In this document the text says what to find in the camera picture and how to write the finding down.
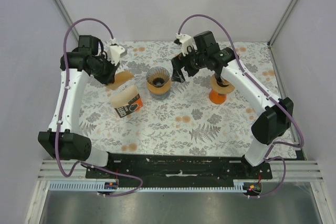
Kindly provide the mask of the brown paper coffee filter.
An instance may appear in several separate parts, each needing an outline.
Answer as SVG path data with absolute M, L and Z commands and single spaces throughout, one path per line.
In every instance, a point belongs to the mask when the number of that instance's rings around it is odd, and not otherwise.
M 122 86 L 133 77 L 134 75 L 128 70 L 119 72 L 114 76 L 114 83 L 106 85 L 106 88 L 110 90 L 116 90 L 118 87 Z

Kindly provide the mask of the grey glass dripper cone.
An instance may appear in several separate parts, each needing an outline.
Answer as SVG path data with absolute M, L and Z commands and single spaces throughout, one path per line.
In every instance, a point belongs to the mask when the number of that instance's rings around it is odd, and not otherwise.
M 170 73 L 163 67 L 153 67 L 146 73 L 148 84 L 160 88 L 163 87 L 170 79 Z

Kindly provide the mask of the coffee filter package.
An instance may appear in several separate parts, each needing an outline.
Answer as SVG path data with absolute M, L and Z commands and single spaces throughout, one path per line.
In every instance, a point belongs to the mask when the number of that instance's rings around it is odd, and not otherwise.
M 120 118 L 126 117 L 143 107 L 139 91 L 132 85 L 110 99 L 111 105 Z

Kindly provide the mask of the orange glass carafe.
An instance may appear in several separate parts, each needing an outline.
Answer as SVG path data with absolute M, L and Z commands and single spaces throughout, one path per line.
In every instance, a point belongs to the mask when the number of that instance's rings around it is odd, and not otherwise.
M 212 103 L 220 105 L 226 101 L 226 96 L 226 94 L 221 94 L 215 90 L 211 90 L 208 97 Z

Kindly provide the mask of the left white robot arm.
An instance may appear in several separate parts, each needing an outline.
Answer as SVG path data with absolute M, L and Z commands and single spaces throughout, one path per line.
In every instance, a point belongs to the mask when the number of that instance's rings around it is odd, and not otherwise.
M 61 84 L 54 116 L 46 131 L 39 132 L 38 141 L 58 163 L 76 160 L 97 166 L 104 178 L 115 174 L 116 166 L 108 161 L 108 153 L 92 146 L 79 126 L 80 109 L 85 87 L 91 77 L 99 83 L 114 83 L 120 58 L 127 50 L 115 38 L 105 48 L 91 35 L 81 35 L 78 46 L 60 59 Z

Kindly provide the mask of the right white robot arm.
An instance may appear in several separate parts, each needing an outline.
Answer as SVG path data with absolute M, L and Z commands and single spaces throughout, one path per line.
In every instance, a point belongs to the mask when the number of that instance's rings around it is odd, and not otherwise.
M 267 91 L 238 61 L 231 48 L 220 48 L 211 31 L 194 37 L 176 34 L 174 42 L 181 46 L 181 53 L 171 60 L 173 82 L 185 81 L 183 71 L 193 77 L 199 70 L 206 68 L 215 73 L 216 79 L 221 78 L 232 84 L 257 113 L 258 118 L 251 126 L 254 138 L 244 155 L 246 162 L 240 166 L 240 172 L 245 178 L 254 178 L 272 142 L 290 128 L 288 116 L 292 115 L 293 102 L 290 98 L 281 99 Z

